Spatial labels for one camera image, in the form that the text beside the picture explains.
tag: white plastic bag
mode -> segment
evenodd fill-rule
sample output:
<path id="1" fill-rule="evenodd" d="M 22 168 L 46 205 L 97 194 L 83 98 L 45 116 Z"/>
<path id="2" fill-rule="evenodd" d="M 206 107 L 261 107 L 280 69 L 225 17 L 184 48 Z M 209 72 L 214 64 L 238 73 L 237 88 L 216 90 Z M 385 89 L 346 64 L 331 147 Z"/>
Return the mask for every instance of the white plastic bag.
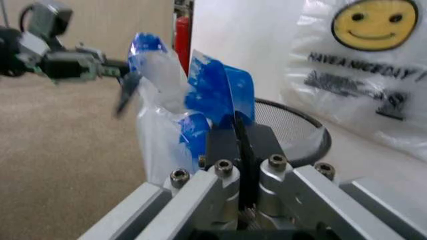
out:
<path id="1" fill-rule="evenodd" d="M 138 33 L 129 49 L 129 66 L 143 76 L 136 131 L 147 181 L 163 184 L 176 168 L 194 173 L 197 159 L 189 136 L 203 138 L 209 125 L 202 114 L 185 107 L 190 86 L 177 54 L 157 36 Z"/>
<path id="2" fill-rule="evenodd" d="M 282 100 L 427 160 L 421 0 L 305 0 Z"/>

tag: wall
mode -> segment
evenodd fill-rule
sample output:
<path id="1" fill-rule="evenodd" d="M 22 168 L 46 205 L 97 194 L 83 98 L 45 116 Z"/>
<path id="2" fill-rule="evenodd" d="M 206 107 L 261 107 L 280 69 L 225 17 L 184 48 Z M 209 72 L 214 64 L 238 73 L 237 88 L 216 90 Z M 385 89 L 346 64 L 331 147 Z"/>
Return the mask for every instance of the wall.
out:
<path id="1" fill-rule="evenodd" d="M 4 0 L 9 23 L 18 28 L 21 10 L 33 0 Z M 109 58 L 124 59 L 136 32 L 152 32 L 170 44 L 172 0 L 59 0 L 73 11 L 61 41 L 69 48 L 85 45 L 104 51 Z M 3 17 L 0 25 L 4 26 Z"/>

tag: robotic arm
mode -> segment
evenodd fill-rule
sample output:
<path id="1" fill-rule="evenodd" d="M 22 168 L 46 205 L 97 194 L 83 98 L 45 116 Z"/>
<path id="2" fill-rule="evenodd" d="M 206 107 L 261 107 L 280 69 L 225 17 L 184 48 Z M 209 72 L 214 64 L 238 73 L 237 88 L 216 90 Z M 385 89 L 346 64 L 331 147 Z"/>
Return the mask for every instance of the robotic arm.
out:
<path id="1" fill-rule="evenodd" d="M 32 12 L 27 29 L 26 15 Z M 115 77 L 121 84 L 116 107 L 120 115 L 135 92 L 140 75 L 130 73 L 125 61 L 106 58 L 96 48 L 82 43 L 66 49 L 58 40 L 69 25 L 73 11 L 66 5 L 43 0 L 26 7 L 20 16 L 20 31 L 0 26 L 0 75 L 19 77 L 26 72 L 62 81 L 86 82 L 97 77 Z"/>

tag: metal frame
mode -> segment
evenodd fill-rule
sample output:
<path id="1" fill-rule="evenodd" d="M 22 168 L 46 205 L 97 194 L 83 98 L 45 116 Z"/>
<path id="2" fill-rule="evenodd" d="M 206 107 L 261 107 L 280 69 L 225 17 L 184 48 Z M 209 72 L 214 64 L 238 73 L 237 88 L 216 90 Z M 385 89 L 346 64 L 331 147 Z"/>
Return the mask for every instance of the metal frame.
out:
<path id="1" fill-rule="evenodd" d="M 215 170 L 196 172 L 169 202 L 169 190 L 144 183 L 80 239 L 243 236 L 241 231 L 224 231 L 238 225 L 233 218 L 238 170 L 234 166 L 228 175 Z M 269 239 L 292 237 L 299 230 L 320 239 L 330 239 L 331 233 L 341 239 L 427 239 L 427 216 L 372 180 L 358 179 L 341 189 L 310 165 L 283 167 L 268 159 L 260 165 L 259 186 L 267 195 L 260 191 L 255 220 Z"/>

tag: red fire extinguisher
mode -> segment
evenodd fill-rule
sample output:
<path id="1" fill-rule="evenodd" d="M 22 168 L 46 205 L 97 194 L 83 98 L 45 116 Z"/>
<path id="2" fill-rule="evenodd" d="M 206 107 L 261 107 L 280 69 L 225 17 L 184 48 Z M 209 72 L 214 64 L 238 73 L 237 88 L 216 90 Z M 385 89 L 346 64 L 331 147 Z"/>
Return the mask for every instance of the red fire extinguisher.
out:
<path id="1" fill-rule="evenodd" d="M 189 75 L 190 61 L 190 19 L 180 16 L 176 19 L 175 52 L 187 76 Z"/>

